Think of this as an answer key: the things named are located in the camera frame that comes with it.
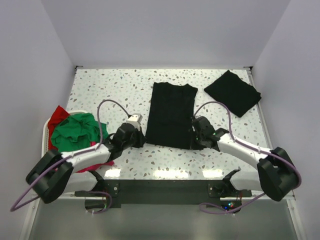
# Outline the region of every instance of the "folded black cloth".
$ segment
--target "folded black cloth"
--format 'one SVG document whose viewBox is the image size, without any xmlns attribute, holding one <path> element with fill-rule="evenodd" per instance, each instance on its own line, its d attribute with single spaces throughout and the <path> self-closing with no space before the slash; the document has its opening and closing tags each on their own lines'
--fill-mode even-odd
<svg viewBox="0 0 320 240">
<path fill-rule="evenodd" d="M 186 84 L 154 83 L 146 142 L 179 149 L 199 149 L 192 128 L 198 89 Z"/>
<path fill-rule="evenodd" d="M 204 91 L 216 101 L 225 104 L 238 117 L 242 117 L 261 99 L 260 92 L 229 70 Z"/>
</svg>

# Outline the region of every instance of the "white wall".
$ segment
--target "white wall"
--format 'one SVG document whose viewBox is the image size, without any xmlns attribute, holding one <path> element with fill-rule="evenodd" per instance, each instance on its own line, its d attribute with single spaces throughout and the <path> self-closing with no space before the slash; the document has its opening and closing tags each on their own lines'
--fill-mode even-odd
<svg viewBox="0 0 320 240">
<path fill-rule="evenodd" d="M 253 66 L 290 0 L 42 0 L 76 65 Z"/>
<path fill-rule="evenodd" d="M 320 1 L 291 0 L 253 67 L 274 146 L 302 174 L 295 190 L 309 239 L 320 236 Z"/>
<path fill-rule="evenodd" d="M 19 238 L 28 207 L 9 209 L 41 157 L 42 127 L 65 106 L 73 64 L 39 0 L 0 1 L 0 239 Z"/>
</svg>

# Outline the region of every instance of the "white basket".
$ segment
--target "white basket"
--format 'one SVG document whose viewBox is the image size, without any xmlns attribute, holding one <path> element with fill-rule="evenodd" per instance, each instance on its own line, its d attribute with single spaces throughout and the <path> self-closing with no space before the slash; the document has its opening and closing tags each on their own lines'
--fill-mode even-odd
<svg viewBox="0 0 320 240">
<path fill-rule="evenodd" d="M 70 115 L 75 114 L 87 114 L 87 111 L 78 110 L 78 111 L 70 111 L 68 112 Z M 46 152 L 48 152 L 48 143 L 49 143 L 49 129 L 48 129 L 48 122 L 50 118 L 45 122 L 43 126 L 43 133 L 42 133 L 42 148 L 41 148 L 41 157 L 43 157 Z"/>
</svg>

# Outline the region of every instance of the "green cloth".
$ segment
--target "green cloth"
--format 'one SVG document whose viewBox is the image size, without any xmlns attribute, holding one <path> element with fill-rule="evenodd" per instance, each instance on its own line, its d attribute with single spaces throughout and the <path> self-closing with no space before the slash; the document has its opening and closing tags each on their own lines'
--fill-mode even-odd
<svg viewBox="0 0 320 240">
<path fill-rule="evenodd" d="M 108 136 L 107 126 L 101 123 L 103 139 Z M 52 144 L 59 152 L 72 152 L 90 147 L 91 142 L 100 142 L 99 124 L 91 113 L 68 116 L 55 127 Z"/>
</svg>

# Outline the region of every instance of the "white table surface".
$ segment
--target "white table surface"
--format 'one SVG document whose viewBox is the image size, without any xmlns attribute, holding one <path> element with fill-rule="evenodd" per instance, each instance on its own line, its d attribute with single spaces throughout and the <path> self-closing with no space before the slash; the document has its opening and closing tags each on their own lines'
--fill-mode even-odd
<svg viewBox="0 0 320 240">
<path fill-rule="evenodd" d="M 146 132 L 153 83 L 169 82 L 174 85 L 189 84 L 198 88 L 194 111 L 213 99 L 204 88 L 219 78 L 225 69 L 78 69 L 67 104 L 67 111 L 85 110 L 97 119 L 98 104 L 112 99 L 122 104 L 130 114 L 143 116 L 142 129 Z M 250 83 L 246 70 L 231 70 L 243 81 Z M 217 104 L 205 106 L 199 115 L 209 119 L 215 129 L 228 129 L 228 115 Z M 232 116 L 233 132 L 239 138 L 267 147 L 263 126 L 254 106 L 243 117 Z M 114 133 L 126 120 L 126 114 L 117 105 L 106 102 L 101 107 L 100 119 L 107 123 L 109 134 Z M 243 171 L 255 171 L 243 161 L 213 149 L 184 150 L 145 144 L 143 148 L 123 151 L 115 165 L 99 170 L 111 179 L 222 179 L 241 167 Z"/>
</svg>

